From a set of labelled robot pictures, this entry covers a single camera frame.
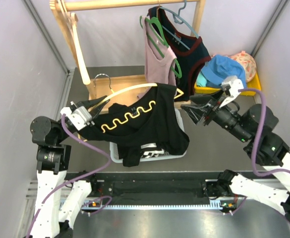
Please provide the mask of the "yellow metal-hook hanger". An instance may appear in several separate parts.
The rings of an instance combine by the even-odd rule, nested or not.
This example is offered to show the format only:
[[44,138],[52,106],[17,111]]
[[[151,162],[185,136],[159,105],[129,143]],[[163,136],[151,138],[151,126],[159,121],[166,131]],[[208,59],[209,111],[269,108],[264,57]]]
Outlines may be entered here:
[[179,145],[188,136],[178,125],[174,100],[176,86],[154,83],[124,88],[109,96],[107,113],[93,119],[93,125],[79,130],[88,141],[108,141],[123,146],[148,143]]

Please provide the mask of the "small black tank top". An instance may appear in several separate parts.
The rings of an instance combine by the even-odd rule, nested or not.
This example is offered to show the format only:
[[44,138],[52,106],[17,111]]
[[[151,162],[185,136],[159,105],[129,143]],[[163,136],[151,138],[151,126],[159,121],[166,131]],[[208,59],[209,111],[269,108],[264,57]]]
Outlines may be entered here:
[[121,146],[118,145],[118,156],[123,159],[124,167],[138,166],[141,159],[141,146]]

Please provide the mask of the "black white striped tank top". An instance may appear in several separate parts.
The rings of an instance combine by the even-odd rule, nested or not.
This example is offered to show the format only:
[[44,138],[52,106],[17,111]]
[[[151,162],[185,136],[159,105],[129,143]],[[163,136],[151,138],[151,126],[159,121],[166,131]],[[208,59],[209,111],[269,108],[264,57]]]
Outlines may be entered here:
[[141,145],[141,159],[156,158],[168,156],[169,152],[156,143]]

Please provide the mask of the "beige wooden hanger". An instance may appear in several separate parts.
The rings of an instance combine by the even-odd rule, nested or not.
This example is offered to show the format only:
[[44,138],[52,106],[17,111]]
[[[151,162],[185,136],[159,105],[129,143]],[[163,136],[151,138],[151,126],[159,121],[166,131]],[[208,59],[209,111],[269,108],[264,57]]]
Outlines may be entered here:
[[84,57],[83,57],[80,42],[79,42],[79,37],[78,37],[78,32],[77,32],[77,22],[78,22],[77,15],[73,12],[71,13],[67,11],[65,2],[63,0],[58,0],[57,3],[60,7],[61,13],[66,21],[67,27],[71,34],[71,39],[75,48],[74,50],[75,61],[80,71],[82,82],[84,85],[89,85],[91,83],[91,79],[86,68],[86,64],[84,61]]

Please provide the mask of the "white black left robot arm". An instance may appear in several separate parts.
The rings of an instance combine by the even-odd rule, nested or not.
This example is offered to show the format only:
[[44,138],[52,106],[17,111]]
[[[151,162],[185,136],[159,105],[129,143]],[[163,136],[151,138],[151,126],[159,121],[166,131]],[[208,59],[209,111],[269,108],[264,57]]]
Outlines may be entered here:
[[63,142],[71,137],[82,145],[106,156],[105,151],[88,144],[74,133],[91,129],[94,119],[109,100],[98,99],[71,103],[61,110],[59,121],[40,116],[30,124],[32,142],[38,146],[37,196],[35,214],[27,231],[28,238],[71,238],[77,215],[88,203],[88,196],[98,192],[98,184],[93,175],[106,165],[67,180],[71,146]]

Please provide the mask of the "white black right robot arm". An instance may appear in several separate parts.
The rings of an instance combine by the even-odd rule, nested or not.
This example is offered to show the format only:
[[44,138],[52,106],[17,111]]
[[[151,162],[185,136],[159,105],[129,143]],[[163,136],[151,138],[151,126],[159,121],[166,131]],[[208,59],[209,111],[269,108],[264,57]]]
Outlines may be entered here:
[[225,170],[215,182],[204,187],[209,199],[242,196],[262,203],[282,215],[290,223],[290,147],[273,132],[278,118],[267,107],[265,96],[259,90],[261,102],[252,105],[243,115],[232,110],[234,99],[223,96],[223,90],[206,95],[191,96],[190,104],[181,108],[191,120],[204,125],[215,122],[239,141],[246,143],[244,152],[252,162],[257,177],[274,176],[284,189],[277,189],[255,182],[242,174]]

